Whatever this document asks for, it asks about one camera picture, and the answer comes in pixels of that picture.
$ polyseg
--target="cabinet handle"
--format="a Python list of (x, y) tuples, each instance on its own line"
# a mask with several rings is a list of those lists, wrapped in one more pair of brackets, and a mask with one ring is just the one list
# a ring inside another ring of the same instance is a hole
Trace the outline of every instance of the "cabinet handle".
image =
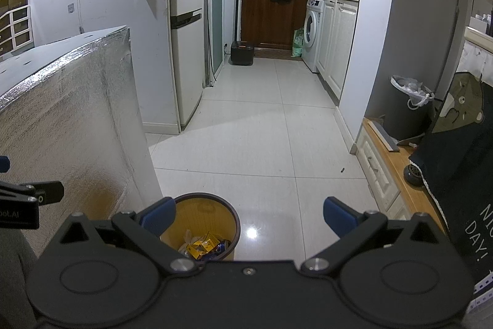
[(376, 167), (373, 166), (373, 158), (371, 156), (367, 157), (366, 159), (368, 159), (368, 165), (370, 165), (371, 169), (377, 173), (378, 172), (378, 169)]

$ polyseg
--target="tile floor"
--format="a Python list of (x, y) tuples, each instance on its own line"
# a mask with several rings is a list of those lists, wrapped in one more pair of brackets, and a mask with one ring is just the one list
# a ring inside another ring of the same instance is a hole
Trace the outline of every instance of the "tile floor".
[(377, 207), (334, 110), (303, 62), (226, 64), (181, 135), (147, 134), (163, 195), (224, 198), (242, 224), (235, 259), (299, 265), (337, 240), (322, 216), (326, 197)]

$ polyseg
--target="white drawer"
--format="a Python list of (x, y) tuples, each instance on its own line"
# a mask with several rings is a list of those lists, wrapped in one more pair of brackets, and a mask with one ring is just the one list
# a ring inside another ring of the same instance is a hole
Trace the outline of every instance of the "white drawer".
[(402, 196), (399, 195), (387, 211), (386, 215), (392, 220), (409, 220), (413, 214), (409, 212)]
[(358, 137), (356, 156), (380, 211), (388, 211), (398, 196), (399, 189), (364, 128), (361, 128)]

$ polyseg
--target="foil cover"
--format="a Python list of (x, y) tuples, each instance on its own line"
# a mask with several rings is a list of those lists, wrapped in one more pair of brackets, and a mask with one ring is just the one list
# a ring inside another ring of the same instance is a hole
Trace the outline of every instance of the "foil cover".
[(65, 197), (24, 235), (39, 255), (67, 216), (104, 220), (162, 198), (142, 128), (126, 27), (69, 52), (0, 96), (10, 183), (59, 180)]

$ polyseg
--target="refrigerator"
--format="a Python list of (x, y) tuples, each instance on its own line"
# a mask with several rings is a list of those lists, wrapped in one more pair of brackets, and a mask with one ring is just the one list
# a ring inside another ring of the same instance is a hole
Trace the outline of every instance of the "refrigerator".
[(169, 0), (174, 80), (181, 127), (202, 97), (205, 76), (204, 0)]

